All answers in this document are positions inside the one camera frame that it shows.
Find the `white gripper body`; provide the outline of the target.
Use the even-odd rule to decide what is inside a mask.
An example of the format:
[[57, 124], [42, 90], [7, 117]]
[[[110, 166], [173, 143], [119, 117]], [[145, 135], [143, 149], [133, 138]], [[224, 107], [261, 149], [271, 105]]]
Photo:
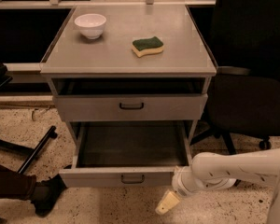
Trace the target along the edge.
[[204, 189], [204, 184], [194, 175], [190, 166], [176, 166], [172, 178], [172, 187], [179, 196], [189, 197]]

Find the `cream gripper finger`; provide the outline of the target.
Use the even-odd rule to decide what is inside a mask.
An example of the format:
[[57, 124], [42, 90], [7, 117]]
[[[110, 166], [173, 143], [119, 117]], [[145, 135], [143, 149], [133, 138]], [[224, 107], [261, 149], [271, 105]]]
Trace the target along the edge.
[[173, 190], [166, 190], [158, 203], [155, 212], [164, 215], [180, 203], [180, 197]]

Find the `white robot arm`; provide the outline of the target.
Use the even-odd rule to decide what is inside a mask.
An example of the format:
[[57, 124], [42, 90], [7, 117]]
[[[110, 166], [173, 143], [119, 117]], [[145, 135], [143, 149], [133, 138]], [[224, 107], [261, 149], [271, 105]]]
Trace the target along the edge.
[[235, 155], [202, 152], [176, 167], [172, 187], [156, 207], [163, 215], [200, 191], [227, 189], [237, 180], [274, 187], [266, 224], [280, 224], [280, 148]]

